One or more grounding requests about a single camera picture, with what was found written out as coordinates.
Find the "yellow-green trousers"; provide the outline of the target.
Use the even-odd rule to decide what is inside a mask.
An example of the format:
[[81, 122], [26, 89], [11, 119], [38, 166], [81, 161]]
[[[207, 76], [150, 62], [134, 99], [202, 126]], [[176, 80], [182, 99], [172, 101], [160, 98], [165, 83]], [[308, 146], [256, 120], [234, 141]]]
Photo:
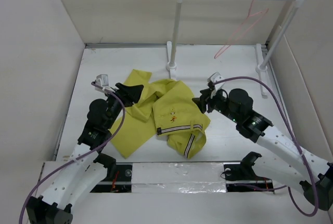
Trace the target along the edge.
[[150, 82], [151, 72], [132, 70], [124, 84], [142, 85], [138, 103], [126, 108], [125, 120], [110, 128], [115, 149], [128, 158], [152, 136], [166, 136], [167, 144], [190, 159], [202, 150], [210, 119], [192, 101], [194, 94], [182, 81]]

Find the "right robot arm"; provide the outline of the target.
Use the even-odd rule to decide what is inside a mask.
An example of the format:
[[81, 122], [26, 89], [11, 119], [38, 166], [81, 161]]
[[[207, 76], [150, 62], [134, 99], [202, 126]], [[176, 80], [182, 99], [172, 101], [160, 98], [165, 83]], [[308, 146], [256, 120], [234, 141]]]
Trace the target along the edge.
[[246, 179], [255, 176], [276, 180], [302, 193], [306, 200], [328, 211], [332, 206], [332, 163], [322, 159], [285, 136], [270, 120], [254, 111], [253, 99], [240, 88], [215, 92], [201, 90], [193, 102], [202, 113], [217, 111], [235, 122], [236, 130], [246, 139], [273, 153], [265, 158], [250, 152], [241, 161], [240, 172]]

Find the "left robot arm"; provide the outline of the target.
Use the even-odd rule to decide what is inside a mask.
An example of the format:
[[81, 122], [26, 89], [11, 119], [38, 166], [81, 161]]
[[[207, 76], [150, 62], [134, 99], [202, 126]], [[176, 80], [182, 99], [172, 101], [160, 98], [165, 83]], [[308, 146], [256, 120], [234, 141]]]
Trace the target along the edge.
[[102, 153], [106, 144], [120, 131], [120, 125], [110, 132], [120, 114], [138, 103], [143, 85], [116, 88], [102, 87], [97, 81], [92, 85], [101, 90], [106, 99], [96, 99], [89, 105], [87, 121], [74, 146], [69, 161], [54, 171], [52, 184], [38, 197], [30, 195], [24, 209], [30, 223], [72, 223], [73, 212], [83, 199], [102, 180], [116, 175], [116, 160]]

